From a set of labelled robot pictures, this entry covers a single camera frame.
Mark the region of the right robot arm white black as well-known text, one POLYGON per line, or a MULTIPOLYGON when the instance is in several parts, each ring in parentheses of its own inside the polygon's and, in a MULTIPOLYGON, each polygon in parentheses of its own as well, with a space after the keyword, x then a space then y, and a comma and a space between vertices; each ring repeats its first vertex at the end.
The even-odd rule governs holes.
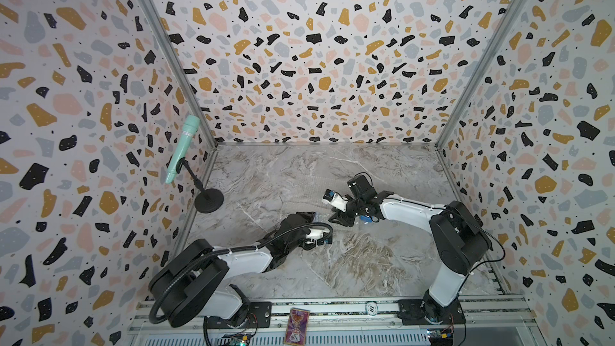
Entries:
POLYGON ((488 233, 459 201, 429 204, 410 200, 393 192, 377 192, 365 175, 347 182, 350 195, 326 190, 323 202, 330 205, 333 224, 352 227, 356 219, 379 223, 396 221, 419 228, 431 235, 440 257, 440 268, 420 302, 414 302, 402 320, 419 320, 440 325, 461 314, 458 300, 472 270, 493 249, 488 233))

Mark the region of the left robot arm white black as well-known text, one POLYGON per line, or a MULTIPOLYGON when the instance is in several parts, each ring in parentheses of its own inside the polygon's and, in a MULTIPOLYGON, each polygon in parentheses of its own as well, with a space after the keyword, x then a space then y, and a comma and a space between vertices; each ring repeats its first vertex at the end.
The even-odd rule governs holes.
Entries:
POLYGON ((332 226, 315 218, 314 212, 291 214, 275 231, 252 245, 222 248, 205 239, 195 240, 149 283, 154 299, 149 322, 167 322, 179 328, 204 316, 206 322, 219 320, 227 328, 247 325, 254 314, 253 303, 230 280, 270 272, 283 265, 297 248, 311 251, 330 244, 332 226))

